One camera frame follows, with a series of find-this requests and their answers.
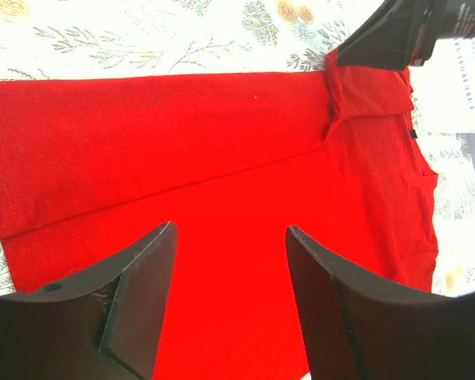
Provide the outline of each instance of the black device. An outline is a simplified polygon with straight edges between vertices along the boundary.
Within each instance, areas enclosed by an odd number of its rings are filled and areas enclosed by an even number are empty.
[[[343,44],[340,66],[423,66],[438,39],[475,37],[475,0],[386,0]]]
[[[313,380],[475,380],[475,293],[405,287],[293,226],[287,257]]]
[[[176,244],[166,223],[34,293],[0,297],[0,380],[151,379]]]

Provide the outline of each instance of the folded shirt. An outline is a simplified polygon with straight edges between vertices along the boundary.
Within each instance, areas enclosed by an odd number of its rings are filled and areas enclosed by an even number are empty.
[[[155,378],[301,378],[284,234],[296,225],[430,291],[437,175],[409,73],[0,82],[0,239],[33,291],[179,229]]]

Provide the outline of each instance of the black mesh texture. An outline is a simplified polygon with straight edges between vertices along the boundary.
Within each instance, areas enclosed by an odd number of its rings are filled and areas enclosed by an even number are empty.
[[[291,234],[288,262],[313,380],[361,380],[331,275]]]

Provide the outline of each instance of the red shirt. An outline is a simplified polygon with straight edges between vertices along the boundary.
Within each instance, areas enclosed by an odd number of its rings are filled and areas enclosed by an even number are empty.
[[[284,246],[430,291],[433,173],[410,135],[409,73],[0,82],[0,239],[33,291],[179,230],[156,379],[307,371]]]

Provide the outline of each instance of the table surface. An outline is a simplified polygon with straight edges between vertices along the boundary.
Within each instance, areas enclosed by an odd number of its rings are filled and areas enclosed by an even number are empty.
[[[0,0],[0,81],[323,70],[381,3]],[[475,290],[475,172],[463,135],[440,133],[414,101],[420,148],[440,175],[433,291],[463,295]],[[0,244],[0,295],[13,290]]]

